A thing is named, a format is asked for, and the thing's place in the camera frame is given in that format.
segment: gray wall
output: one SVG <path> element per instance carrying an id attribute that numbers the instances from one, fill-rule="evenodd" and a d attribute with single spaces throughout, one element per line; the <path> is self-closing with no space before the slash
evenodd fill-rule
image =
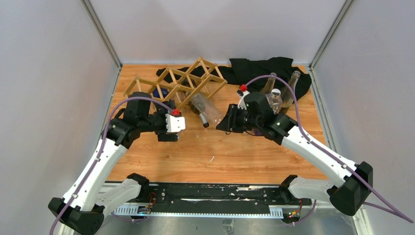
<path id="1" fill-rule="evenodd" d="M 0 234 L 47 234 L 95 148 L 117 69 L 81 1 L 0 3 Z"/>
<path id="2" fill-rule="evenodd" d="M 316 68 L 340 152 L 370 163 L 375 188 L 412 219 L 414 8 L 411 0 L 357 0 Z M 393 215 L 372 208 L 368 215 L 376 235 L 415 234 Z"/>
<path id="3" fill-rule="evenodd" d="M 344 0 L 92 0 L 123 63 L 308 63 Z"/>

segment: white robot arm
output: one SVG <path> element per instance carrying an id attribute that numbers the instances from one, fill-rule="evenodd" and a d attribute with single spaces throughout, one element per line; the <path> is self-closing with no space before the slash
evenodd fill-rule
<path id="1" fill-rule="evenodd" d="M 217 130 L 243 133 L 256 129 L 265 138 L 299 153 L 328 177 L 328 180 L 315 180 L 290 175 L 281 183 L 279 196 L 286 202 L 297 198 L 322 200 L 330 202 L 344 214 L 355 215 L 369 196 L 370 190 L 347 168 L 355 171 L 372 186 L 372 167 L 366 162 L 356 164 L 340 156 L 307 132 L 300 130 L 297 122 L 289 116 L 274 114 L 264 95 L 247 91 L 238 91 L 238 94 L 243 101 L 239 105 L 229 105 L 224 119 L 216 126 Z M 339 164 L 324 151 L 331 153 L 344 164 Z"/>
<path id="2" fill-rule="evenodd" d="M 130 97 L 134 96 L 149 97 L 146 93 L 133 93 Z M 165 104 L 174 108 L 173 101 Z M 147 198 L 149 180 L 135 173 L 108 192 L 98 193 L 114 165 L 142 132 L 155 132 L 159 141 L 177 141 L 177 133 L 185 129 L 184 117 L 180 113 L 171 115 L 165 108 L 156 106 L 157 111 L 150 115 L 149 107 L 150 102 L 146 100 L 128 101 L 127 107 L 111 120 L 107 135 L 102 137 L 106 139 L 100 158 L 97 156 L 102 139 L 81 175 L 63 198 L 52 198 L 48 205 L 55 216 L 67 207 L 60 218 L 61 223 L 80 234 L 93 235 L 101 227 L 104 218 L 116 208 L 134 198 Z"/>

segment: black fabric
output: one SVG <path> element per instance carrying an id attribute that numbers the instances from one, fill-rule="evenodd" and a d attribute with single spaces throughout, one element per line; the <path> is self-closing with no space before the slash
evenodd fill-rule
<path id="1" fill-rule="evenodd" d="M 286 82 L 290 79 L 292 73 L 295 70 L 301 72 L 301 76 L 296 85 L 296 97 L 300 99 L 303 97 L 311 86 L 311 77 L 308 74 L 304 74 L 298 67 L 292 67 L 293 59 L 285 57 L 273 57 L 269 60 L 257 60 L 251 61 L 248 59 L 230 59 L 231 67 L 219 66 L 224 79 L 232 85 L 246 84 L 251 79 L 261 76 L 268 75 L 272 72 L 276 73 L 278 77 L 284 79 Z M 186 71 L 188 67 L 179 69 L 180 71 Z M 165 69 L 160 69 L 156 72 L 157 76 L 160 76 Z M 205 73 L 202 66 L 195 68 L 191 74 L 195 76 L 202 76 Z M 216 71 L 212 72 L 213 75 L 218 75 Z M 171 76 L 168 74 L 165 81 L 172 82 Z M 267 79 L 259 79 L 248 86 L 249 92 L 260 91 L 265 84 Z M 284 84 L 279 81 L 275 81 L 274 88 L 282 89 Z"/>

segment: wooden floor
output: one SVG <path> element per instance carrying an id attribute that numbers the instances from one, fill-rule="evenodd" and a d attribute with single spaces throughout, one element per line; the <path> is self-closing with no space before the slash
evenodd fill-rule
<path id="1" fill-rule="evenodd" d="M 165 67 L 124 65 L 112 107 L 124 99 L 122 94 L 136 75 L 156 79 L 157 69 Z M 226 85 L 212 98 L 223 114 L 230 102 L 238 102 L 237 88 Z M 304 128 L 324 142 L 311 91 L 299 100 L 299 105 Z M 143 133 L 115 165 L 108 180 L 122 181 L 133 172 L 153 182 L 280 184 L 290 174 L 326 178 L 301 156 L 273 141 L 248 134 L 225 135 L 213 126 L 205 129 L 189 106 L 181 111 L 186 119 L 186 129 L 180 133 L 178 142 L 157 142 L 154 133 Z M 295 110 L 292 108 L 287 114 L 295 117 Z"/>

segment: bottle cap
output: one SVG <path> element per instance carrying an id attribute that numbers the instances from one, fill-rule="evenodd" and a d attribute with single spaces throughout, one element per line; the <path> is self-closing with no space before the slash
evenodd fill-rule
<path id="1" fill-rule="evenodd" d="M 271 93 L 273 95 L 281 95 L 281 91 L 279 89 L 277 89 L 277 88 L 272 89 Z"/>

